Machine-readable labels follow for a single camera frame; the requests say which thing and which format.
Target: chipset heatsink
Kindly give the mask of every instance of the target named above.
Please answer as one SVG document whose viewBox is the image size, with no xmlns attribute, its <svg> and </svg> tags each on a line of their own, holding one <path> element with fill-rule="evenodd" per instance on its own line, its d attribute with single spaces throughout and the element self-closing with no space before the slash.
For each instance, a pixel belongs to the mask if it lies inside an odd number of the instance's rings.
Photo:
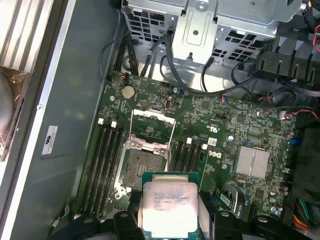
<svg viewBox="0 0 320 240">
<path fill-rule="evenodd" d="M 237 155 L 235 172 L 250 177 L 264 179 L 266 177 L 269 152 L 240 146 Z"/>
</svg>

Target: screw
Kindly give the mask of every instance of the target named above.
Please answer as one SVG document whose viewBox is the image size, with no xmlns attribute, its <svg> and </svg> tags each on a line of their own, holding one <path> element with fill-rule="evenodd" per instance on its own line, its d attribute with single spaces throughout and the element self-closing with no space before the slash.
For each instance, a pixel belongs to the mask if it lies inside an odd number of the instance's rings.
<svg viewBox="0 0 320 240">
<path fill-rule="evenodd" d="M 261 223 L 267 223 L 268 222 L 268 220 L 263 216 L 259 216 L 258 217 L 258 221 L 261 222 Z"/>
<path fill-rule="evenodd" d="M 223 211 L 223 212 L 221 212 L 220 214 L 221 214 L 221 216 L 223 216 L 223 217 L 229 217 L 229 216 L 230 216 L 229 213 L 226 212 L 226 211 Z"/>
<path fill-rule="evenodd" d="M 208 8 L 209 8 L 209 4 L 207 4 L 205 1 L 198 1 L 196 4 L 195 4 L 195 7 L 204 12 L 206 11 Z"/>
</svg>

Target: white label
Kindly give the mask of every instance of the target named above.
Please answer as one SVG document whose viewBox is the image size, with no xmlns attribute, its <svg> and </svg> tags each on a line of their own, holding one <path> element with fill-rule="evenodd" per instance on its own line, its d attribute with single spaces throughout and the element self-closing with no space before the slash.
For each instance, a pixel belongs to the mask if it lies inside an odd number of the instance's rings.
<svg viewBox="0 0 320 240">
<path fill-rule="evenodd" d="M 208 138 L 208 145 L 210 146 L 217 146 L 217 139 L 216 138 L 213 138 L 213 137 L 209 137 Z"/>
<path fill-rule="evenodd" d="M 52 148 L 54 147 L 57 131 L 58 126 L 49 126 L 42 149 L 42 155 L 51 154 Z"/>
<path fill-rule="evenodd" d="M 228 207 L 230 206 L 231 201 L 223 194 L 220 195 L 220 199 L 224 202 Z"/>
<path fill-rule="evenodd" d="M 210 157 L 217 157 L 218 159 L 220 159 L 222 157 L 222 153 L 221 152 L 215 152 L 215 151 L 209 151 L 209 156 Z"/>
</svg>

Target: metal bracket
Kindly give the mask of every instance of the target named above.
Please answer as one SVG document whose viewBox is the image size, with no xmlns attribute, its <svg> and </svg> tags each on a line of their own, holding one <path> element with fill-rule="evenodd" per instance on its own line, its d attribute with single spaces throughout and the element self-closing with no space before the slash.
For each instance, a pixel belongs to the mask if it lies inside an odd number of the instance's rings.
<svg viewBox="0 0 320 240">
<path fill-rule="evenodd" d="M 177 59 L 205 65 L 212 54 L 218 25 L 214 22 L 217 0 L 190 0 L 180 16 L 172 43 Z"/>
</svg>

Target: sticker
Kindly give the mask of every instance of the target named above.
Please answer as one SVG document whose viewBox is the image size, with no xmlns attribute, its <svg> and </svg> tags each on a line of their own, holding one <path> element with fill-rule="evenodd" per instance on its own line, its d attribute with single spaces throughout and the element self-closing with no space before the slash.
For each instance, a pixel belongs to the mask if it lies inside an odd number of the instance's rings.
<svg viewBox="0 0 320 240">
<path fill-rule="evenodd" d="M 213 137 L 209 137 L 209 139 L 208 139 L 208 145 L 215 147 L 215 146 L 217 145 L 217 139 L 216 139 L 216 138 L 213 138 Z"/>
<path fill-rule="evenodd" d="M 54 147 L 57 131 L 58 126 L 49 126 L 48 132 L 46 133 L 44 146 L 42 149 L 42 155 L 51 154 L 52 148 Z"/>
<path fill-rule="evenodd" d="M 223 194 L 220 195 L 220 199 L 224 204 L 226 204 L 228 207 L 230 206 L 231 201 Z"/>
</svg>

